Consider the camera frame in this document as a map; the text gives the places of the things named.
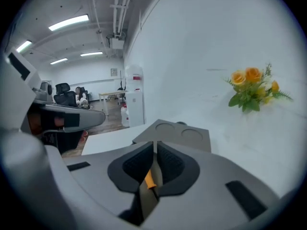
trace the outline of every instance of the ceiling vent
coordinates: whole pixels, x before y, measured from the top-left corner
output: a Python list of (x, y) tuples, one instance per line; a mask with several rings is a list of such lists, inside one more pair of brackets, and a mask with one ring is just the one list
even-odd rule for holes
[(123, 49), (124, 48), (124, 40), (119, 40), (118, 38), (108, 38), (109, 47), (112, 49)]

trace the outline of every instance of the orange part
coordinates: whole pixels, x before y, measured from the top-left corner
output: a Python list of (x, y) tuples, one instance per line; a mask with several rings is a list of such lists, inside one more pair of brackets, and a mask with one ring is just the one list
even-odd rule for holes
[(145, 177), (145, 182), (147, 184), (147, 189), (151, 189), (153, 187), (156, 187), (157, 185), (154, 183), (153, 177), (152, 177), (152, 172), (149, 170)]

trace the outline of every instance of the white desk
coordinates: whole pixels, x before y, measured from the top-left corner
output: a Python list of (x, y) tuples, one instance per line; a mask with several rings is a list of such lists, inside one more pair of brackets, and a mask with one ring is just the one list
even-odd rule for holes
[(132, 140), (150, 125), (140, 125), (132, 128), (121, 129), (99, 135), (89, 136), (82, 151), (82, 155), (111, 151), (132, 144)]
[(100, 107), (101, 107), (101, 110), (102, 110), (102, 101), (101, 101), (101, 96), (103, 97), (104, 99), (104, 111), (106, 113), (107, 116), (109, 116), (109, 111), (107, 109), (107, 104), (106, 104), (106, 98), (109, 96), (109, 95), (112, 95), (112, 94), (123, 94), (123, 93), (126, 93), (127, 91), (126, 90), (122, 90), (122, 91), (115, 91), (115, 92), (109, 92), (109, 93), (102, 93), (102, 94), (99, 94), (99, 102), (100, 102)]

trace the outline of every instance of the ceiling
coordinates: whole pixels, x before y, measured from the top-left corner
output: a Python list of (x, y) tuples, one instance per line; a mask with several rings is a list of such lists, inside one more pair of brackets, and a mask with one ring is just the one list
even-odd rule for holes
[[(104, 53), (96, 57), (121, 58), (122, 50), (115, 51), (108, 48), (106, 39), (107, 35), (113, 34), (113, 8), (110, 5), (114, 4), (114, 0), (95, 0), (95, 4), (106, 48), (100, 35), (97, 34), (98, 26), (93, 0), (29, 0), (17, 21), (8, 49), (17, 48), (26, 40), (32, 41), (32, 44), (21, 54), (37, 69), (53, 67), (50, 63), (62, 58), (68, 58), (66, 62), (76, 61), (81, 59), (80, 54), (96, 51)], [(129, 3), (123, 32), (127, 32), (132, 10), (133, 0)], [(48, 28), (61, 21), (85, 14), (89, 16), (87, 22), (69, 25), (56, 31)], [(120, 9), (117, 12), (117, 24), (119, 14)]]

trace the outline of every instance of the black chair backrest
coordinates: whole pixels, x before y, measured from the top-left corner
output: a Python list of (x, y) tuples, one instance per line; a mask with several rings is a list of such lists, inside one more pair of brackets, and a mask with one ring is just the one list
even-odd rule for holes
[(68, 83), (60, 83), (56, 85), (57, 94), (53, 96), (55, 102), (59, 105), (77, 107), (76, 93), (70, 91)]
[(62, 94), (56, 94), (53, 96), (55, 102), (59, 105), (67, 105), (77, 107), (76, 93), (74, 91), (68, 91)]
[(71, 90), (70, 86), (66, 82), (57, 84), (56, 89), (57, 89), (57, 94), (65, 93)]

